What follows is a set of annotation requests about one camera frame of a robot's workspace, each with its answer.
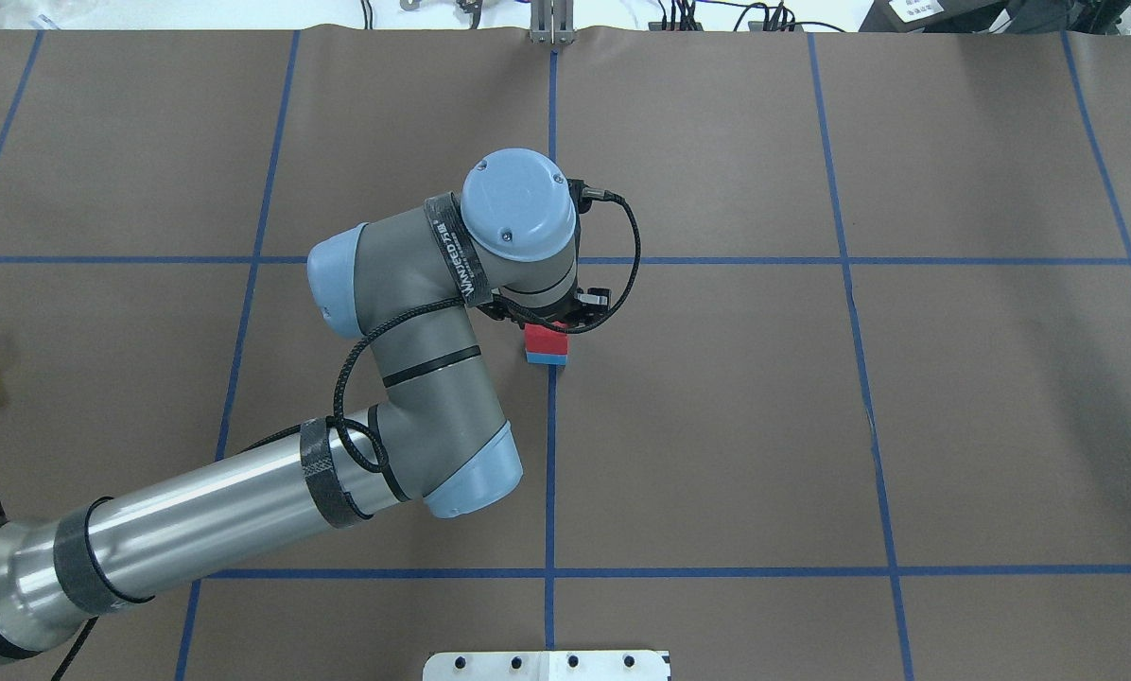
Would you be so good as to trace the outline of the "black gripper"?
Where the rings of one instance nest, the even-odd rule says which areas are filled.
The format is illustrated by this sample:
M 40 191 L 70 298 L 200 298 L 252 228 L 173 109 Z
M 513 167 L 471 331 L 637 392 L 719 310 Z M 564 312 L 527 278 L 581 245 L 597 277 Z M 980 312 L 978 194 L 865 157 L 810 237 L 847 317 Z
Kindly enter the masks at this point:
M 575 303 L 577 303 L 575 294 L 567 294 L 544 307 L 532 307 L 530 301 L 517 299 L 513 293 L 504 296 L 506 311 L 519 327 L 530 324 L 530 326 L 571 328 L 575 322 L 570 321 L 569 316 L 573 313 Z

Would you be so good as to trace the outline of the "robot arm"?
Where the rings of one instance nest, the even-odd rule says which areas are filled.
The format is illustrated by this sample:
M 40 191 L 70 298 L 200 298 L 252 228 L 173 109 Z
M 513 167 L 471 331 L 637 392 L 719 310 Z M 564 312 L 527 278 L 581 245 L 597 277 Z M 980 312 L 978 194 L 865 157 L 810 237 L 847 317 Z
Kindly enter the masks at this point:
M 523 462 L 470 310 L 566 331 L 592 324 L 580 217 L 608 197 L 539 152 L 494 150 L 461 190 L 316 245 L 316 307 L 354 340 L 328 413 L 57 520 L 9 521 L 0 501 L 0 667 L 402 501 L 452 518 L 509 495 Z

